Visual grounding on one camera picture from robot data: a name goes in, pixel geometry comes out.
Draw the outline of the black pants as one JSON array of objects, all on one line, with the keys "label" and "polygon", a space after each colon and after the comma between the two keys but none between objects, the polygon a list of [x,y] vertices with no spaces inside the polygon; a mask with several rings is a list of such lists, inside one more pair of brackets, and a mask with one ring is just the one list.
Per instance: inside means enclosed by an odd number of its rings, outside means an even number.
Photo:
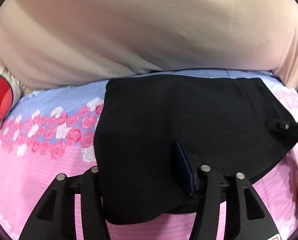
[{"label": "black pants", "polygon": [[110,80],[94,136],[106,219],[153,220],[193,200],[197,170],[256,182],[295,145],[268,122],[293,116],[261,79],[153,75]]}]

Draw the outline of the large beige pillow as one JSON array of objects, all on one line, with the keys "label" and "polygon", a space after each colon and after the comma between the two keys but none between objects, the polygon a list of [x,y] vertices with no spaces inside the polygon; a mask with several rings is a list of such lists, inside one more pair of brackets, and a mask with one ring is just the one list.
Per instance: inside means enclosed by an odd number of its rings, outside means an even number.
[{"label": "large beige pillow", "polygon": [[31,88],[188,68],[271,70],[298,89],[295,0],[5,0],[0,58]]}]

